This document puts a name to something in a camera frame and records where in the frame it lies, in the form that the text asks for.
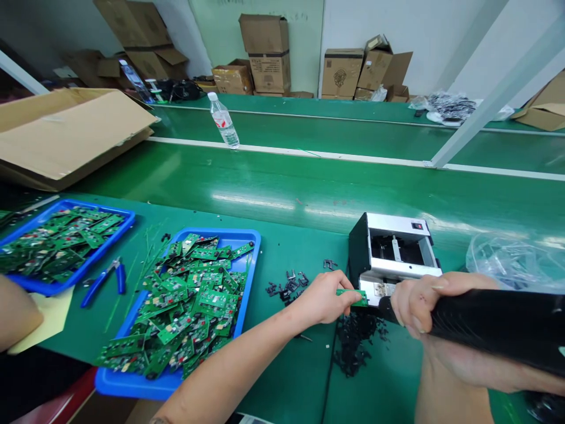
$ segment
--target black cable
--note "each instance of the black cable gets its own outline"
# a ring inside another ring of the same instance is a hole
[[[345,268],[345,276],[349,278],[349,259],[347,259],[347,267]],[[335,352],[335,340],[337,338],[337,326],[339,324],[336,322],[334,326],[334,340],[331,342],[331,356],[330,356],[330,368],[328,369],[328,375],[325,379],[325,389],[324,389],[324,406],[322,407],[322,418],[320,419],[320,424],[324,424],[325,419],[325,409],[328,405],[328,395],[330,394],[330,379],[331,379],[331,371],[334,367],[334,352]]]

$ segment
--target water bottle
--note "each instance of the water bottle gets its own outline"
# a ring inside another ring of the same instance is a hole
[[[131,66],[129,66],[128,63],[123,59],[119,60],[119,64],[122,67],[125,76],[128,77],[128,80],[131,82],[131,84],[133,84],[135,90],[137,91],[137,94],[139,94],[141,99],[145,103],[155,103],[155,100],[153,100],[151,93],[149,92],[149,90],[147,90],[145,83],[141,81],[141,78],[139,77],[137,72],[135,72],[135,70]]]
[[[220,130],[222,138],[231,149],[238,148],[240,146],[240,139],[237,137],[237,132],[235,132],[234,123],[231,121],[228,108],[220,103],[216,93],[209,92],[208,98],[212,104],[210,106],[210,113]]]

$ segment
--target tool handle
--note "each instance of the tool handle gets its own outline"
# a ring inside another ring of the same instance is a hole
[[[116,276],[118,278],[118,294],[125,293],[125,267],[124,264],[118,265],[116,268]]]
[[[442,297],[431,312],[429,334],[565,377],[564,298],[477,289]],[[379,311],[398,323],[389,296],[380,300]]]
[[[82,299],[81,308],[85,308],[88,305],[90,305],[92,299],[94,299],[94,295],[96,294],[96,292],[98,291],[104,280],[106,279],[107,275],[108,275],[107,270],[102,271],[100,276],[96,279],[96,281],[92,284],[92,286],[90,286],[87,295],[84,297],[84,299]]]

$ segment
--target metal frame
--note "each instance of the metal frame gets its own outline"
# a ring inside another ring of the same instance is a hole
[[[2,68],[13,79],[22,84],[25,88],[30,90],[33,94],[49,93],[39,81],[29,75],[21,66],[10,59],[10,57],[0,50],[0,68]]]
[[[504,107],[518,91],[531,81],[553,58],[565,48],[565,12],[534,43],[508,72],[500,84],[481,103],[467,121],[451,136],[443,147],[424,166],[444,166],[477,135],[479,131]]]

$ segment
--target person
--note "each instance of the person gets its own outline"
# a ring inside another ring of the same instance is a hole
[[[535,390],[565,395],[565,379],[429,336],[431,311],[441,296],[496,289],[480,274],[449,272],[397,284],[391,304],[398,322],[422,342],[424,356],[415,423],[494,423],[487,389]],[[151,424],[223,424],[251,386],[297,334],[329,324],[361,300],[342,271],[320,274],[291,305],[226,345],[182,383]]]

